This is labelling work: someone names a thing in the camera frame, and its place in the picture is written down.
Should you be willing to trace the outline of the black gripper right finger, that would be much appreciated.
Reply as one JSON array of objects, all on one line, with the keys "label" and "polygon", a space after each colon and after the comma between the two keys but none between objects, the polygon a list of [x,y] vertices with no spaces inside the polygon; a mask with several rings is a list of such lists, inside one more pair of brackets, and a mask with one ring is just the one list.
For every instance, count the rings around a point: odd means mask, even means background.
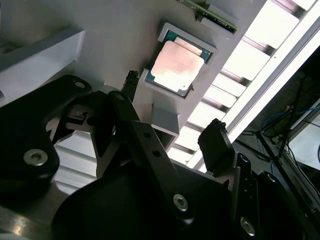
[{"label": "black gripper right finger", "polygon": [[231,194],[231,218],[244,240],[318,240],[320,222],[289,175],[254,173],[235,151],[226,124],[212,120],[198,138],[206,170]]}]

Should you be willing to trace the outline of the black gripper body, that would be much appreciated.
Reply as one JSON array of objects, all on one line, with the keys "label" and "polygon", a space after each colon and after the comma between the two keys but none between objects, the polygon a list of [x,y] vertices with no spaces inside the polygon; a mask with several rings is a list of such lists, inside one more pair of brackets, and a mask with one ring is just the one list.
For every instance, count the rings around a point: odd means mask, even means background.
[{"label": "black gripper body", "polygon": [[128,163],[71,194],[53,222],[56,240],[233,240],[231,195],[211,176],[175,166],[195,209],[181,226],[161,204],[150,179]]}]

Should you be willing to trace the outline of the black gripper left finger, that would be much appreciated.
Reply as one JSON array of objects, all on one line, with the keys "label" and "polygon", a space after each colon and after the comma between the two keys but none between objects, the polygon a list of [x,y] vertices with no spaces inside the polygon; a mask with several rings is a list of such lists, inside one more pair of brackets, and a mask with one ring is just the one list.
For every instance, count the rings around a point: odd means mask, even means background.
[{"label": "black gripper left finger", "polygon": [[150,180],[161,204],[179,225],[195,209],[159,138],[139,119],[122,92],[94,92],[83,79],[64,75],[0,109],[0,194],[4,200],[43,195],[60,165],[54,145],[84,131],[107,173],[133,163]]}]

